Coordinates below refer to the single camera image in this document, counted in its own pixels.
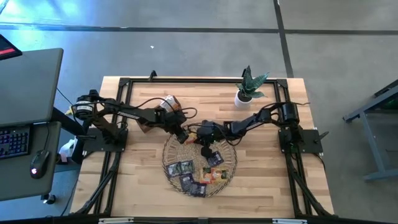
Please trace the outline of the white tea packet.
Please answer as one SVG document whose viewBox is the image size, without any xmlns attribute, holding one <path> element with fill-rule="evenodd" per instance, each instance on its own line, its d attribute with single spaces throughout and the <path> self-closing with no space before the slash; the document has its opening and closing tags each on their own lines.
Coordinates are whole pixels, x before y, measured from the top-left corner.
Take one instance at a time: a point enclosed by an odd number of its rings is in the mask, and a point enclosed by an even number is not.
<svg viewBox="0 0 398 224">
<path fill-rule="evenodd" d="M 178 109 L 178 103 L 176 102 L 176 98 L 173 95 L 167 95 L 163 97 L 160 101 L 160 105 L 168 112 L 173 112 Z"/>
</svg>

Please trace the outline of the black backlit keyboard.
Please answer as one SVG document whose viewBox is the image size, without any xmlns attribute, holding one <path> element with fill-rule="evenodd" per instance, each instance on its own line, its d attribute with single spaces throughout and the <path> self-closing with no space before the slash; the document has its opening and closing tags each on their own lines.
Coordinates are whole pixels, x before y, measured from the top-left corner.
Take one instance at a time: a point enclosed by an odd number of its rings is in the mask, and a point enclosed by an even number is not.
<svg viewBox="0 0 398 224">
<path fill-rule="evenodd" d="M 0 159 L 29 154 L 30 126 L 0 128 Z"/>
</svg>

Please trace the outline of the silver bracket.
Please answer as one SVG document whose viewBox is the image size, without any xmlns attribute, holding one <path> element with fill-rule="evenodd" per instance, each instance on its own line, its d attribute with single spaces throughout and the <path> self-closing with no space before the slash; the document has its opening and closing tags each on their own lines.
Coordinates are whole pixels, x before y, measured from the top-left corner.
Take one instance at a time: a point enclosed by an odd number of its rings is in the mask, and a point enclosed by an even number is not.
<svg viewBox="0 0 398 224">
<path fill-rule="evenodd" d="M 308 224 L 308 221 L 301 219 L 273 218 L 272 224 Z"/>
<path fill-rule="evenodd" d="M 100 218 L 98 224 L 129 224 L 134 223 L 131 217 Z"/>
</svg>

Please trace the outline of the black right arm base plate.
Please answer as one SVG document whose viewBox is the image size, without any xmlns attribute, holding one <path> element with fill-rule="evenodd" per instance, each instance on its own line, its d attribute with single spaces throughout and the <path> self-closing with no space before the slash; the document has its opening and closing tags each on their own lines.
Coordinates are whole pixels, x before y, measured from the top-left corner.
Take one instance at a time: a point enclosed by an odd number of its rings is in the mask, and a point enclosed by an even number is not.
<svg viewBox="0 0 398 224">
<path fill-rule="evenodd" d="M 280 150 L 284 154 L 323 152 L 316 129 L 281 129 L 278 132 Z"/>
</svg>

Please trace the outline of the black clamp lever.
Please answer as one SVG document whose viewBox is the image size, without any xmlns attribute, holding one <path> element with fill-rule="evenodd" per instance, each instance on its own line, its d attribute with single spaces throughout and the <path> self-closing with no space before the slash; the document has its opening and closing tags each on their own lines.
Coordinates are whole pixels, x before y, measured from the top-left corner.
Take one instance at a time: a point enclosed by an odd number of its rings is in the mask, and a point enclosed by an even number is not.
<svg viewBox="0 0 398 224">
<path fill-rule="evenodd" d="M 326 137 L 328 134 L 329 134 L 329 131 L 325 131 L 325 132 L 322 133 L 322 134 L 317 133 L 317 134 L 315 135 L 315 139 L 313 140 L 313 142 L 314 142 L 315 144 L 321 144 L 321 140 L 322 140 L 324 137 Z"/>
</svg>

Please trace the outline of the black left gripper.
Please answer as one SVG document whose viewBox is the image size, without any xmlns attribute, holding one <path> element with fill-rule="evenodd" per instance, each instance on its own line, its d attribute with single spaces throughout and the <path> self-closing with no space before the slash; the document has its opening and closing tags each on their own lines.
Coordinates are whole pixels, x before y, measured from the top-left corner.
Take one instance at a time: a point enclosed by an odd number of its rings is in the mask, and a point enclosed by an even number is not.
<svg viewBox="0 0 398 224">
<path fill-rule="evenodd" d="M 164 122 L 162 128 L 169 133 L 177 133 L 177 140 L 183 144 L 188 138 L 190 132 L 182 128 L 182 124 L 186 122 L 187 118 L 183 111 L 172 111 L 164 114 Z"/>
</svg>

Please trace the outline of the black aluminium table frame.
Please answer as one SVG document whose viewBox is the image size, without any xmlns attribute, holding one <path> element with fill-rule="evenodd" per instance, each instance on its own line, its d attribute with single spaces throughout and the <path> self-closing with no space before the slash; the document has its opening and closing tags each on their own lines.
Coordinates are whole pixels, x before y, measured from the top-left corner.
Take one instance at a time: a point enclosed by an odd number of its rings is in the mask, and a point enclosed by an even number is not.
<svg viewBox="0 0 398 224">
<path fill-rule="evenodd" d="M 161 96 L 174 95 L 182 105 L 194 107 L 194 122 L 244 119 L 276 100 L 298 104 L 300 124 L 314 127 L 307 91 L 301 78 L 273 78 L 261 86 L 264 97 L 247 110 L 234 105 L 236 78 L 129 77 L 124 88 L 132 105 L 155 106 Z M 232 181 L 214 196 L 189 197 L 167 182 L 161 156 L 168 135 L 161 129 L 143 133 L 135 122 L 128 125 L 127 146 L 116 179 L 112 217 L 132 218 L 136 223 L 270 223 L 294 218 L 292 186 L 278 129 L 265 124 L 249 132 L 237 146 L 238 166 Z"/>
</svg>

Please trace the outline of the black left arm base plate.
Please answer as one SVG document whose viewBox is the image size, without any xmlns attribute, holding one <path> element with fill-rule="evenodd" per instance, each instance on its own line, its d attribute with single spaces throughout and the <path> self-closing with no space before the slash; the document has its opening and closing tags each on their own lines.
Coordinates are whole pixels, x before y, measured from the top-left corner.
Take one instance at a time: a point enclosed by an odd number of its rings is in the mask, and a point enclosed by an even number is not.
<svg viewBox="0 0 398 224">
<path fill-rule="evenodd" d="M 83 150 L 88 152 L 123 152 L 126 148 L 128 130 L 118 129 L 116 136 L 103 134 L 97 128 L 90 128 L 86 136 L 80 136 L 83 140 Z"/>
</svg>

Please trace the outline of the snake plant in white pot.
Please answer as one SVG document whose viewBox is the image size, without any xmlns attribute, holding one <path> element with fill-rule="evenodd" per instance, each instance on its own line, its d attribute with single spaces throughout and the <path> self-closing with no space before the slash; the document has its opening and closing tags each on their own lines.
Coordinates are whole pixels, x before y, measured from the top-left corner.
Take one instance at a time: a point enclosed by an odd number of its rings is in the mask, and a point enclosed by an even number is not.
<svg viewBox="0 0 398 224">
<path fill-rule="evenodd" d="M 251 67 L 248 65 L 242 74 L 242 81 L 237 83 L 238 91 L 234 99 L 234 104 L 237 108 L 249 108 L 253 99 L 262 98 L 266 95 L 258 89 L 264 84 L 269 76 L 269 72 L 253 77 Z"/>
</svg>

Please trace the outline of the dark grey desk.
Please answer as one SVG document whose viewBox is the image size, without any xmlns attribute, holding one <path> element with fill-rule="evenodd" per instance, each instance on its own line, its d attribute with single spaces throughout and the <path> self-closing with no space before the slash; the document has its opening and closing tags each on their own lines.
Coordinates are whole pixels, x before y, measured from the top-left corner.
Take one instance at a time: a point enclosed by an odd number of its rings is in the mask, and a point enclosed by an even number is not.
<svg viewBox="0 0 398 224">
<path fill-rule="evenodd" d="M 0 201 L 49 194 L 52 189 L 61 123 L 35 124 L 30 129 L 28 155 L 0 159 Z M 39 179 L 30 175 L 30 162 L 38 151 L 49 152 L 47 170 Z"/>
<path fill-rule="evenodd" d="M 0 61 L 0 127 L 51 119 L 62 59 L 55 48 Z"/>
</svg>

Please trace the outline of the round woven straw placemat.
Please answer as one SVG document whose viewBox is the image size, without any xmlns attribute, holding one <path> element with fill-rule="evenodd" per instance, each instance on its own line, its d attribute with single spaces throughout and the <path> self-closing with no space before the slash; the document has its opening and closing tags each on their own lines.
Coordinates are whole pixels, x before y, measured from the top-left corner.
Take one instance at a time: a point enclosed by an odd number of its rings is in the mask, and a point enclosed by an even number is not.
<svg viewBox="0 0 398 224">
<path fill-rule="evenodd" d="M 206 196 L 211 197 L 222 191 L 232 181 L 237 168 L 237 154 L 233 146 L 226 141 L 215 142 L 210 145 L 212 152 L 219 151 L 224 159 L 224 163 L 216 166 L 222 169 L 228 169 L 228 179 L 224 182 L 213 182 L 206 186 Z M 168 177 L 166 166 L 175 162 L 183 162 L 193 160 L 195 172 L 192 174 L 194 182 L 200 183 L 200 172 L 203 167 L 210 167 L 207 158 L 201 155 L 201 146 L 199 144 L 180 144 L 176 136 L 170 136 L 164 144 L 162 151 L 162 168 L 169 184 L 178 192 L 191 196 L 189 192 L 184 192 L 180 186 L 179 177 Z"/>
</svg>

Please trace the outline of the wooden organizer box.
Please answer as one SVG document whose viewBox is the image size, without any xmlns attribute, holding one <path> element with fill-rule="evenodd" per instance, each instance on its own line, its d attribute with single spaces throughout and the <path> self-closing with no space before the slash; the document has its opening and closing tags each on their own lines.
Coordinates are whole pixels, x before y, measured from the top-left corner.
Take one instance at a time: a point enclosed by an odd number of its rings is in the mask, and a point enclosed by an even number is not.
<svg viewBox="0 0 398 224">
<path fill-rule="evenodd" d="M 173 110 L 177 111 L 182 109 L 182 106 L 178 99 L 174 95 L 167 95 L 165 97 L 162 97 L 159 100 L 159 104 L 155 106 L 155 109 L 165 109 L 166 112 L 172 112 Z M 137 121 L 137 125 L 141 129 L 143 133 L 148 133 L 153 127 L 150 127 L 148 124 L 141 124 L 140 122 Z"/>
</svg>

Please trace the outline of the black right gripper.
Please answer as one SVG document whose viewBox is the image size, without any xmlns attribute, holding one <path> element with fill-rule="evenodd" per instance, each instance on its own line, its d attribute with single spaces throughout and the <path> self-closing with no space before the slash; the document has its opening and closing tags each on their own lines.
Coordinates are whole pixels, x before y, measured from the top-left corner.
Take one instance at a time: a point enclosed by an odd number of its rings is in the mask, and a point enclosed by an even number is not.
<svg viewBox="0 0 398 224">
<path fill-rule="evenodd" d="M 196 143 L 203 146 L 201 148 L 201 155 L 203 157 L 211 157 L 213 154 L 212 149 L 206 145 L 220 142 L 224 139 L 223 127 L 208 120 L 203 120 L 201 125 L 202 126 L 196 130 Z"/>
</svg>

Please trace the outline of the dark green tea packet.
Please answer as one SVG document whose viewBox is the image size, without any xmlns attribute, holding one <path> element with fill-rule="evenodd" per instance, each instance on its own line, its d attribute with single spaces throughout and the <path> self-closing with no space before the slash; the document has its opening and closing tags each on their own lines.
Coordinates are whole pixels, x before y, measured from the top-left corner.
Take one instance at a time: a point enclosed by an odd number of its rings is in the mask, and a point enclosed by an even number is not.
<svg viewBox="0 0 398 224">
<path fill-rule="evenodd" d="M 195 172 L 195 166 L 193 160 L 183 161 L 180 163 L 181 174 L 193 174 Z"/>
<path fill-rule="evenodd" d="M 166 166 L 166 173 L 168 177 L 176 177 L 182 174 L 181 162 L 175 162 Z"/>
</svg>

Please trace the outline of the black screen with red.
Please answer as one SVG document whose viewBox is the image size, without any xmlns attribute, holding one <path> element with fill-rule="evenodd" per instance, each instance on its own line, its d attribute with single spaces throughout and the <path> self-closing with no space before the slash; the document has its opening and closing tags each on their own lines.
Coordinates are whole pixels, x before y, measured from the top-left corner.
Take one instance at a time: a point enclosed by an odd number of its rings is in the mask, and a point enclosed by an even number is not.
<svg viewBox="0 0 398 224">
<path fill-rule="evenodd" d="M 22 52 L 0 34 L 0 60 L 21 56 Z"/>
</svg>

